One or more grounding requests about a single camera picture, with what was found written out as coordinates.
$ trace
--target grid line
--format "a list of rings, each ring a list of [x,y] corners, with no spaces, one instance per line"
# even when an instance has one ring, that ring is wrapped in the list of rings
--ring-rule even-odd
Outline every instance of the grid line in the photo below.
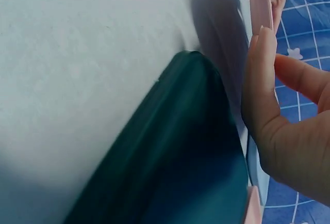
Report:
[[[306,9],[307,9],[307,13],[308,13],[308,17],[309,17],[309,21],[310,21],[310,25],[311,25],[311,31],[313,32],[313,40],[314,40],[314,45],[315,45],[315,49],[316,49],[316,57],[318,58],[318,62],[319,62],[319,66],[320,66],[320,69],[322,70],[322,67],[321,67],[321,62],[320,62],[320,59],[319,59],[319,49],[318,49],[318,45],[316,43],[316,37],[315,37],[315,32],[314,32],[314,25],[313,25],[313,21],[311,19],[311,15],[310,15],[310,11],[309,11],[309,7],[307,5],[307,0],[304,0],[305,4],[306,4]]]
[[[319,29],[319,30],[314,30],[314,33],[321,33],[321,32],[329,32],[330,29]],[[308,35],[308,34],[312,34],[313,31],[307,31],[307,32],[301,32],[301,33],[296,33],[296,34],[292,34],[292,35],[287,35],[287,37],[298,37],[298,36],[302,36],[302,35]],[[278,40],[280,39],[284,39],[285,36],[282,37],[277,37]]]
[[[283,11],[289,11],[289,10],[299,9],[299,8],[308,7],[308,6],[317,6],[317,5],[322,5],[322,4],[330,4],[330,1],[321,1],[321,2],[314,2],[314,3],[305,2],[305,4],[303,4],[303,5],[284,8]]]

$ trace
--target blue grid cutting mat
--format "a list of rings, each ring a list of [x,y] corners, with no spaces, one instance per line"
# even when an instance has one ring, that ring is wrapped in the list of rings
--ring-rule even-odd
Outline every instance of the blue grid cutting mat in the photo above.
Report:
[[[330,71],[330,0],[287,0],[276,34],[277,52]],[[298,122],[317,114],[317,106],[279,80],[276,93],[283,116]],[[270,180],[263,224],[328,224],[330,209]]]

